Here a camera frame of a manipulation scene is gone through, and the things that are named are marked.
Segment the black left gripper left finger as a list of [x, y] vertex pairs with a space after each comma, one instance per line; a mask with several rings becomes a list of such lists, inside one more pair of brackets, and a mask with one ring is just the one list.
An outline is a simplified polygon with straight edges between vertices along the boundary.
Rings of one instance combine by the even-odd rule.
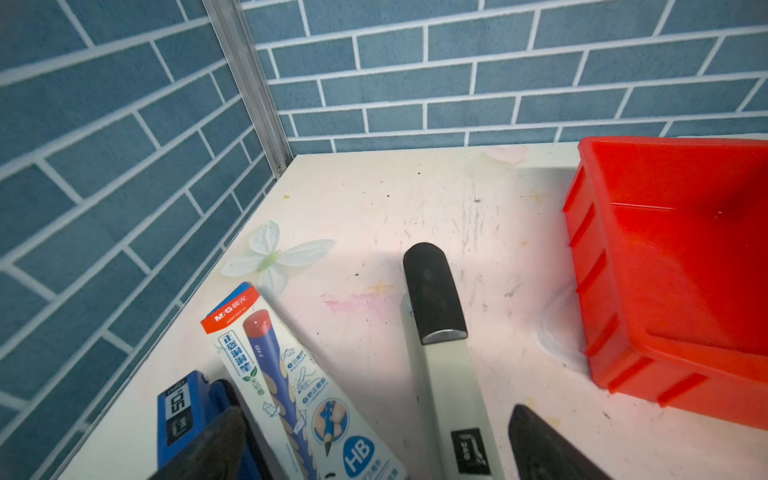
[[151, 480], [237, 479], [246, 443], [242, 409], [229, 407]]

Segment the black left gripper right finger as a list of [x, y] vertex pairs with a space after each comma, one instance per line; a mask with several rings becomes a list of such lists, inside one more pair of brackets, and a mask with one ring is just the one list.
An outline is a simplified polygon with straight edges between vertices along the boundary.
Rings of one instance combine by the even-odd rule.
[[610, 479], [526, 405], [514, 407], [508, 433], [520, 479]]

